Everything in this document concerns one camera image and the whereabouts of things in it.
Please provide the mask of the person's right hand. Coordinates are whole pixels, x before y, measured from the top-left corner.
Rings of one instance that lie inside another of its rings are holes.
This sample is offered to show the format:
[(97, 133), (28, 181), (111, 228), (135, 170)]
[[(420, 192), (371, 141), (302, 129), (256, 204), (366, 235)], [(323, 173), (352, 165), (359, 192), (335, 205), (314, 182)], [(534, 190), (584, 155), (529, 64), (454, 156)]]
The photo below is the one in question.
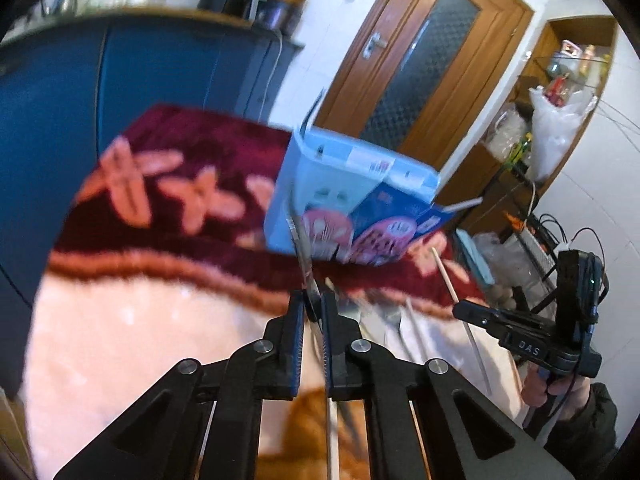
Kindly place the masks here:
[(590, 397), (590, 379), (567, 376), (548, 385), (539, 374), (536, 364), (529, 364), (521, 397), (531, 408), (541, 408), (550, 396), (562, 396), (564, 404), (559, 420), (570, 420), (586, 406)]

